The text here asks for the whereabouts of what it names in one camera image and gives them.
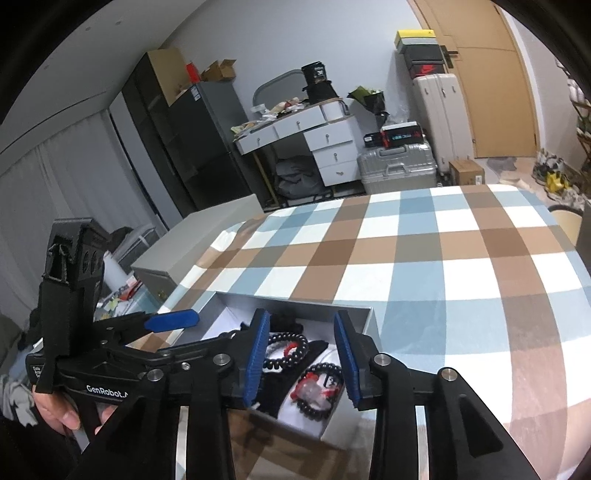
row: blue gripper pad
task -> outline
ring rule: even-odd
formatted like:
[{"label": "blue gripper pad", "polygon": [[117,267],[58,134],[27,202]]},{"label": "blue gripper pad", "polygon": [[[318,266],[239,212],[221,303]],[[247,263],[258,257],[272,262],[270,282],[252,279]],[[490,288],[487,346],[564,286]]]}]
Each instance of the blue gripper pad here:
[{"label": "blue gripper pad", "polygon": [[154,333],[169,332],[179,328],[194,327],[199,322],[199,314],[195,310],[161,313],[146,320],[144,327]]},{"label": "blue gripper pad", "polygon": [[335,343],[339,353],[340,367],[347,388],[347,395],[353,402],[355,408],[361,400],[361,389],[359,388],[359,368],[353,356],[349,338],[343,325],[343,319],[338,313],[335,314]]},{"label": "blue gripper pad", "polygon": [[271,330],[271,314],[264,311],[261,324],[252,343],[251,356],[248,358],[244,380],[244,406],[250,407],[255,401],[259,384],[261,383],[262,364],[265,361],[267,345],[269,344],[269,331]]}]

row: ceiling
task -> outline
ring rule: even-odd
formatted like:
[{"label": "ceiling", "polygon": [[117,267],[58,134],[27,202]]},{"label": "ceiling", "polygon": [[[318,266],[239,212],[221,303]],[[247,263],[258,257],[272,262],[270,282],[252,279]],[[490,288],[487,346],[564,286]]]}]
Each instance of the ceiling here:
[{"label": "ceiling", "polygon": [[144,52],[159,48],[204,0],[113,0],[34,73],[0,125],[0,174],[27,151],[107,108]]}]

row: human hand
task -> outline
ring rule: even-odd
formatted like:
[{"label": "human hand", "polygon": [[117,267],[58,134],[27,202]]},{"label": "human hand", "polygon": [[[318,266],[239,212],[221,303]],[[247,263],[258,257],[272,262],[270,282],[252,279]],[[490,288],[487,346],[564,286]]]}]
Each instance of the human hand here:
[{"label": "human hand", "polygon": [[[70,430],[78,430],[80,428],[80,417],[62,394],[37,393],[35,391],[35,385],[33,385],[33,400],[43,420],[56,432],[65,435],[66,428]],[[115,408],[113,405],[107,406],[100,414],[100,422],[104,424],[113,415]]]}]

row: white suitcase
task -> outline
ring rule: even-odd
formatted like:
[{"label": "white suitcase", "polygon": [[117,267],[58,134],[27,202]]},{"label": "white suitcase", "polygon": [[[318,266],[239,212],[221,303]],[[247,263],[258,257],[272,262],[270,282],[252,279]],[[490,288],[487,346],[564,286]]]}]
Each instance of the white suitcase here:
[{"label": "white suitcase", "polygon": [[466,104],[459,82],[451,73],[413,80],[421,123],[431,136],[439,171],[449,172],[451,160],[474,158]]}]

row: beige stool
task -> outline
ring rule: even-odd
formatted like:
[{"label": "beige stool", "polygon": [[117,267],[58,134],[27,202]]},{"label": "beige stool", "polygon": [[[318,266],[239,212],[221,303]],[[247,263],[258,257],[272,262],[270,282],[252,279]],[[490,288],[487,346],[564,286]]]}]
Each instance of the beige stool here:
[{"label": "beige stool", "polygon": [[565,205],[552,205],[548,210],[572,244],[576,245],[581,230],[581,222],[583,221],[582,212]]}]

